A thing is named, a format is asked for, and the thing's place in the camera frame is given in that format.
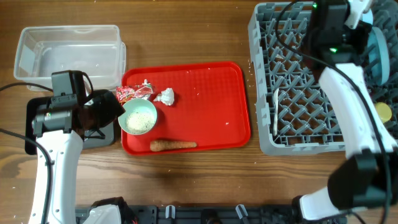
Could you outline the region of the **light blue plate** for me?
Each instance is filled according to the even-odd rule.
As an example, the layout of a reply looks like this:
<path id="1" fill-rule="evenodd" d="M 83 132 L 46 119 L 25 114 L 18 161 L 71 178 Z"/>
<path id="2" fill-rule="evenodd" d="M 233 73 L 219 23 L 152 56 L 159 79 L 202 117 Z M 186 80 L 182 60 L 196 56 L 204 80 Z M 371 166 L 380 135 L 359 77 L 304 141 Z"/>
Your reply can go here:
<path id="1" fill-rule="evenodd" d="M 364 69 L 367 84 L 379 86 L 385 84 L 390 76 L 390 62 L 387 41 L 380 28 L 372 27 L 364 55 L 369 60 Z"/>

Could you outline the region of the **yellow plastic cup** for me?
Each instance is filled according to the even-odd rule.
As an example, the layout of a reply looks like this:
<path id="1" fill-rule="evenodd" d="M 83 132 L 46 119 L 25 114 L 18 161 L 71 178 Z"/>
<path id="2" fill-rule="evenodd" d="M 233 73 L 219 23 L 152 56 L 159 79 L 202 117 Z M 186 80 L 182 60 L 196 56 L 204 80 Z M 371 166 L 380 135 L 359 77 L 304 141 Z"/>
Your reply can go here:
<path id="1" fill-rule="evenodd" d="M 386 103 L 376 103 L 375 109 L 382 123 L 386 123 L 392 118 L 392 110 Z"/>

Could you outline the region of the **white plastic spoon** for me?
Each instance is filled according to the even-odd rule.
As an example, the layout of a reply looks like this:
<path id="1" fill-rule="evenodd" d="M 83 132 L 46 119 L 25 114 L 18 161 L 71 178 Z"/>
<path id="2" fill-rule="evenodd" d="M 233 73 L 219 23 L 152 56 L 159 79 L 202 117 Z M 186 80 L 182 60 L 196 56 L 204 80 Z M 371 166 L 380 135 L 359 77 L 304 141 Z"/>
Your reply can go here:
<path id="1" fill-rule="evenodd" d="M 273 94 L 274 102 L 274 122 L 273 122 L 273 136 L 277 136 L 278 110 L 279 110 L 279 88 Z"/>

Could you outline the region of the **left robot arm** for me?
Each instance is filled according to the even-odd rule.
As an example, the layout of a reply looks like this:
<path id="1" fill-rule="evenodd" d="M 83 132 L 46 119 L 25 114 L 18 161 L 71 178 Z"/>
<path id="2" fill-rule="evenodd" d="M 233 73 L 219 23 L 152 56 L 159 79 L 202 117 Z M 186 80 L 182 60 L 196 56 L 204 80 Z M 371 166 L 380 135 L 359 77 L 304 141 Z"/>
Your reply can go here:
<path id="1" fill-rule="evenodd" d="M 76 173 L 83 143 L 125 110 L 109 90 L 88 93 L 86 73 L 51 76 L 53 96 L 33 119 L 37 175 L 29 223 L 74 223 Z"/>

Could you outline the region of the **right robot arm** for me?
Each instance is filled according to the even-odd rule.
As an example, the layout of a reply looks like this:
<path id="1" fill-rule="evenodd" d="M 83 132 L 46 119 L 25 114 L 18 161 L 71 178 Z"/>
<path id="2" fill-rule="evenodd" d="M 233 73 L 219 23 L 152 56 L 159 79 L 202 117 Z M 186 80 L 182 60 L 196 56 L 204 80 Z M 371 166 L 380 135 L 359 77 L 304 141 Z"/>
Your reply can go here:
<path id="1" fill-rule="evenodd" d="M 374 107 L 361 54 L 373 36 L 370 1 L 315 1 L 301 51 L 325 92 L 345 143 L 345 162 L 326 187 L 299 198 L 314 222 L 397 203 L 397 141 Z"/>

